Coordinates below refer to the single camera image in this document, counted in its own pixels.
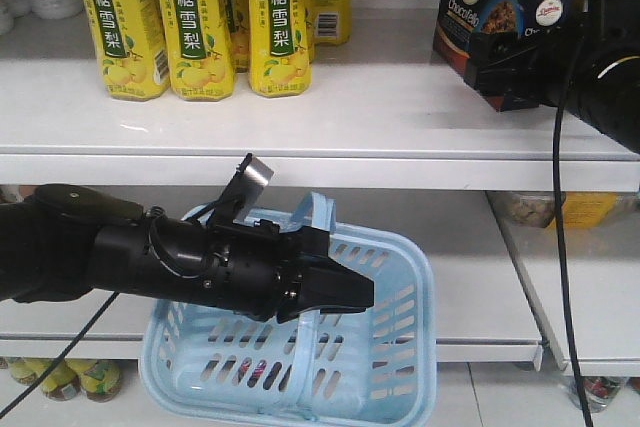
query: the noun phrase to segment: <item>basket slot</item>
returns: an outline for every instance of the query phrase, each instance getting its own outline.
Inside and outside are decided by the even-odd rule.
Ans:
[[[222,318],[211,330],[211,333],[209,334],[209,338],[207,340],[209,342],[217,342],[220,338],[220,335],[222,335],[222,333],[224,332],[224,329],[226,329],[228,323],[229,321],[227,319]]]
[[[322,395],[325,399],[330,399],[338,388],[338,382],[340,382],[340,378],[342,374],[339,370],[334,370],[327,381],[327,385],[325,386]]]
[[[342,319],[342,314],[322,314],[320,316],[320,325],[337,327]]]
[[[247,344],[249,342],[251,342],[251,338],[253,337],[253,334],[256,333],[256,331],[258,330],[258,324],[255,322],[252,322],[249,327],[247,327],[246,332],[244,333],[244,335],[242,337],[240,337],[240,340],[238,342],[238,345],[240,347],[246,347]]]
[[[282,370],[281,362],[276,362],[275,364],[273,364],[273,367],[271,367],[271,370],[269,371],[267,378],[264,380],[264,383],[262,384],[262,388],[264,390],[271,389],[281,370]]]
[[[347,264],[349,267],[356,268],[362,273],[369,273],[382,267],[390,257],[386,250],[382,249],[364,249],[357,244],[346,242],[332,243],[330,248],[331,256],[334,260]]]
[[[213,358],[209,362],[207,362],[207,365],[200,374],[200,380],[202,382],[206,382],[207,380],[209,380],[213,372],[216,370],[216,367],[220,364],[221,360],[222,356],[220,354],[215,354]]]
[[[291,376],[291,366],[287,367],[287,370],[282,376],[282,380],[280,380],[280,383],[278,384],[278,390],[280,392],[284,392],[285,390],[287,390],[287,385],[289,384],[290,376]]]
[[[297,333],[298,333],[298,329],[295,329],[289,336],[289,340],[287,340],[287,342],[284,344],[282,351],[285,354],[289,355],[291,352],[293,352],[293,349],[296,347]]]
[[[327,360],[329,361],[335,360],[335,358],[338,355],[338,352],[340,351],[340,348],[343,345],[343,342],[344,342],[344,337],[342,337],[341,335],[336,335],[336,338],[333,339],[333,343],[328,349]]]
[[[229,358],[227,358],[222,368],[220,369],[220,372],[218,372],[218,375],[216,376],[216,382],[218,382],[219,384],[224,383],[224,381],[226,381],[227,378],[229,377],[229,374],[231,373],[231,370],[233,369],[233,366],[236,364],[237,361],[238,359],[236,358],[235,355],[232,355]]]
[[[326,375],[327,375],[327,371],[325,369],[320,369],[318,370],[318,372],[316,372],[316,376],[313,378],[313,395],[314,396],[318,394],[318,390],[320,389],[320,386],[322,385],[322,381],[324,380]]]

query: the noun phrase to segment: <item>blue plastic basket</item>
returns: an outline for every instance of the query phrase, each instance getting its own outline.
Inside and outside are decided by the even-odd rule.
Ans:
[[[424,425],[436,357],[433,276],[422,251],[396,234],[336,223],[333,200],[315,193],[293,214],[253,209],[245,222],[258,219],[283,231],[330,230],[330,256],[374,280],[374,306],[279,325],[159,301],[140,360],[151,397],[175,414],[254,425]]]

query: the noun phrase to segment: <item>bottle label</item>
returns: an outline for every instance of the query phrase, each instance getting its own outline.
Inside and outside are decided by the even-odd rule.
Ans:
[[[295,52],[291,32],[291,0],[268,0],[271,26],[271,55],[280,57]]]
[[[198,0],[173,0],[173,5],[178,21],[182,57],[185,59],[205,59],[207,51],[200,28]]]
[[[113,0],[93,0],[98,25],[102,37],[104,53],[109,57],[124,58],[127,56],[125,43],[120,33]]]

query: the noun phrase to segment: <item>chocolate box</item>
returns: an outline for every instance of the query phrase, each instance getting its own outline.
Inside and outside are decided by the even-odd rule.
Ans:
[[[440,0],[433,47],[464,76],[474,32],[514,32],[518,39],[533,40],[560,25],[567,10],[567,0]],[[485,99],[497,111],[537,106],[509,94]]]

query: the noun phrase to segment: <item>robotic arm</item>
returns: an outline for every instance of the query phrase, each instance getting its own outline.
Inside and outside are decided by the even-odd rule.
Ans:
[[[373,282],[328,257],[328,232],[234,222],[271,174],[248,155],[221,197],[187,220],[85,187],[38,187],[0,205],[0,300],[67,301],[100,288],[278,322],[372,306]]]

